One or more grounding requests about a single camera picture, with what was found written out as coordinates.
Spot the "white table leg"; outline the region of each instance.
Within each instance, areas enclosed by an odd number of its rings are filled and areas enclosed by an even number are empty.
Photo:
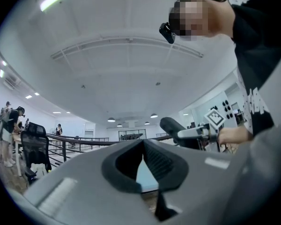
[[[19,161],[19,143],[15,142],[15,162],[17,164],[18,175],[21,177],[20,161]]]

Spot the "white shorts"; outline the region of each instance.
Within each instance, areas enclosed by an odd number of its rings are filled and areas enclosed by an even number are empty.
[[[2,140],[11,143],[11,133],[9,133],[5,128],[2,131]]]

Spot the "sneaker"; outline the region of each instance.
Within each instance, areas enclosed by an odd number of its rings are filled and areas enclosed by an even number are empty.
[[[15,164],[15,161],[14,161],[12,158],[9,160],[9,162],[10,162],[11,164]]]
[[[9,161],[4,161],[5,167],[12,167],[13,165]]]

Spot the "backpack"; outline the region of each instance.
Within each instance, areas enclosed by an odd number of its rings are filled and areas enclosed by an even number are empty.
[[[2,129],[3,129],[3,125],[10,121],[9,116],[10,116],[11,111],[12,111],[11,108],[4,108],[3,107],[1,109],[1,112],[0,112],[0,134],[1,134]]]

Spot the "railing post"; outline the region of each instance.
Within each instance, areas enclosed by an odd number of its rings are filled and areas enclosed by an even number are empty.
[[[64,156],[64,162],[66,162],[67,157],[66,157],[66,142],[62,141],[62,155]]]

